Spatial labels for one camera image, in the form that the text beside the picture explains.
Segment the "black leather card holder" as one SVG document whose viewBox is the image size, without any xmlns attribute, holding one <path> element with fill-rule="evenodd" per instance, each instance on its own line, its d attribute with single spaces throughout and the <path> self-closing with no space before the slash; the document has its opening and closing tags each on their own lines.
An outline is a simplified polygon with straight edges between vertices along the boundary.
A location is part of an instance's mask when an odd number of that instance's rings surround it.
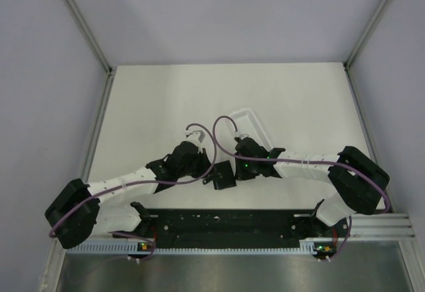
<svg viewBox="0 0 425 292">
<path fill-rule="evenodd" d="M 203 179 L 203 184 L 212 183 L 215 190 L 224 190 L 236 186 L 232 165 L 229 160 L 215 163 L 212 171 Z"/>
</svg>

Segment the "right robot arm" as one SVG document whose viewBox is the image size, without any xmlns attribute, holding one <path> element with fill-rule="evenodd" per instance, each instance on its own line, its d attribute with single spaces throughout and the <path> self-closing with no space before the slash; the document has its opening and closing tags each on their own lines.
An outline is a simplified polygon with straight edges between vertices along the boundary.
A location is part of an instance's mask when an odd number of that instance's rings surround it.
<svg viewBox="0 0 425 292">
<path fill-rule="evenodd" d="M 237 137 L 235 178 L 239 181 L 265 178 L 303 178 L 331 184 L 336 193 L 320 201 L 310 219 L 311 231 L 327 235 L 340 220 L 356 213 L 373 215 L 390 177 L 353 146 L 332 154 L 296 153 L 284 148 L 267 150 L 251 137 Z"/>
</svg>

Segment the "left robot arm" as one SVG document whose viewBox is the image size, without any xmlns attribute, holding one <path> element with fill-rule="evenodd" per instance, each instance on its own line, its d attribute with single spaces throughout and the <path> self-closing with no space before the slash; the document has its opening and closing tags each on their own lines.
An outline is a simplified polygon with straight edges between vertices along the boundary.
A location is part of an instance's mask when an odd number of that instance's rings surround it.
<svg viewBox="0 0 425 292">
<path fill-rule="evenodd" d="M 147 237 L 152 221 L 142 198 L 195 183 L 212 171 L 214 162 L 198 143 L 183 141 L 164 158 L 126 175 L 89 183 L 74 179 L 44 214 L 48 234 L 64 249 L 93 236 Z"/>
</svg>

